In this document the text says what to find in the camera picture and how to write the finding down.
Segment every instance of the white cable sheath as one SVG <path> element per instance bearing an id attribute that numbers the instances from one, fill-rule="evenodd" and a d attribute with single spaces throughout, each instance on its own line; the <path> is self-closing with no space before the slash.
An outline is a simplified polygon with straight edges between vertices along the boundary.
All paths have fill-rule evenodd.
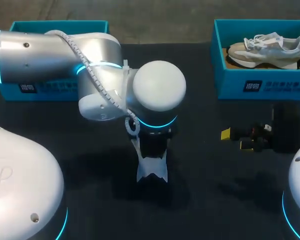
<path id="1" fill-rule="evenodd" d="M 64 39 L 68 43 L 68 45 L 70 46 L 70 48 L 73 50 L 73 52 L 75 52 L 79 56 L 79 58 L 81 59 L 83 65 L 85 66 L 86 70 L 88 71 L 89 75 L 91 76 L 91 82 L 93 83 L 93 85 L 95 86 L 95 88 L 97 88 L 100 91 L 100 93 L 106 99 L 108 99 L 108 101 L 110 103 L 112 103 L 118 109 L 120 109 L 120 110 L 122 110 L 122 111 L 125 112 L 125 109 L 123 109 L 121 107 L 121 105 L 119 103 L 117 103 L 107 93 L 107 91 L 102 86 L 101 82 L 99 81 L 99 77 L 96 76 L 96 74 L 98 74 L 98 71 L 96 72 L 96 74 L 94 73 L 94 71 L 91 69 L 90 63 L 87 60 L 87 58 L 85 57 L 85 55 L 79 49 L 79 47 L 77 46 L 77 44 L 67 34 L 65 34 L 63 31 L 59 31 L 59 30 L 51 30 L 51 31 L 46 32 L 45 34 L 47 34 L 47 35 L 57 35 L 57 36 L 61 37 L 62 39 Z M 128 116 L 125 118 L 125 121 L 124 121 L 125 129 L 127 130 L 127 132 L 130 135 L 137 136 L 139 134 L 139 132 L 140 132 L 140 122 L 139 122 L 137 116 L 130 109 L 127 109 L 126 112 L 132 118 L 132 120 L 134 121 L 135 130 L 131 129 L 130 124 L 129 124 L 129 119 L 130 118 Z"/>

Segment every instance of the white sneaker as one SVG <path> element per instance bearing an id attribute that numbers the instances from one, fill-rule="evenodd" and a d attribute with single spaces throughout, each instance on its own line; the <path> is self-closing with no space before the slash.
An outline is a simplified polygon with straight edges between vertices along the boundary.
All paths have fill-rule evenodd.
<path id="1" fill-rule="evenodd" d="M 280 69 L 298 69 L 300 60 L 300 36 L 296 39 L 283 38 L 276 32 L 256 35 L 230 46 L 228 56 L 246 68 L 260 64 L 272 64 Z"/>

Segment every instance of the floor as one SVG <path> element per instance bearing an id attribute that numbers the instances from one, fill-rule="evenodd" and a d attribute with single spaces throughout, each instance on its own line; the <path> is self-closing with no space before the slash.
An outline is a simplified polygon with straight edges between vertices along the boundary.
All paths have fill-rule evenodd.
<path id="1" fill-rule="evenodd" d="M 13 21 L 107 20 L 121 43 L 208 42 L 214 19 L 300 19 L 300 0 L 0 0 Z"/>

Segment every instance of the shoe box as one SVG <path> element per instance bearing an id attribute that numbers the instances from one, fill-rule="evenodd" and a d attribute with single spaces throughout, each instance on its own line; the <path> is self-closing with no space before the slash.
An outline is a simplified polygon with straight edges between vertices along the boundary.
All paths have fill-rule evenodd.
<path id="1" fill-rule="evenodd" d="M 300 20 L 216 19 L 210 46 L 214 84 L 219 99 L 300 100 L 298 69 L 261 64 L 242 68 L 227 57 L 227 48 L 255 35 L 278 33 L 288 39 L 300 36 Z"/>
<path id="2" fill-rule="evenodd" d="M 11 32 L 44 34 L 60 30 L 68 35 L 85 33 L 109 33 L 107 21 L 62 20 L 62 21 L 15 21 Z M 2 83 L 0 92 L 6 101 L 77 101 L 78 86 L 75 78 L 47 81 L 37 84 Z"/>

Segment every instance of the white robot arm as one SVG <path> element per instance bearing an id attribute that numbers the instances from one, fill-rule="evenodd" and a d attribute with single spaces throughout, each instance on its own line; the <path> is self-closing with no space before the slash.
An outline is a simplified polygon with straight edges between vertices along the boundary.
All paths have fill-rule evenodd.
<path id="1" fill-rule="evenodd" d="M 128 116 L 125 127 L 140 162 L 137 181 L 151 173 L 168 181 L 167 168 L 162 171 L 166 152 L 151 153 L 148 148 L 159 144 L 167 149 L 186 93 L 185 77 L 175 65 L 153 61 L 131 69 L 118 40 L 106 33 L 0 31 L 0 84 L 62 78 L 77 78 L 78 105 L 84 118 L 109 121 Z"/>
<path id="2" fill-rule="evenodd" d="M 131 69 L 118 40 L 105 33 L 0 31 L 0 84 L 62 78 L 77 78 L 84 118 L 127 116 L 125 127 L 139 158 L 137 181 L 150 174 L 168 181 L 167 146 L 186 93 L 185 77 L 175 65 L 153 61 Z M 61 240 L 68 218 L 64 198 L 62 172 L 52 154 L 0 127 L 0 240 Z"/>

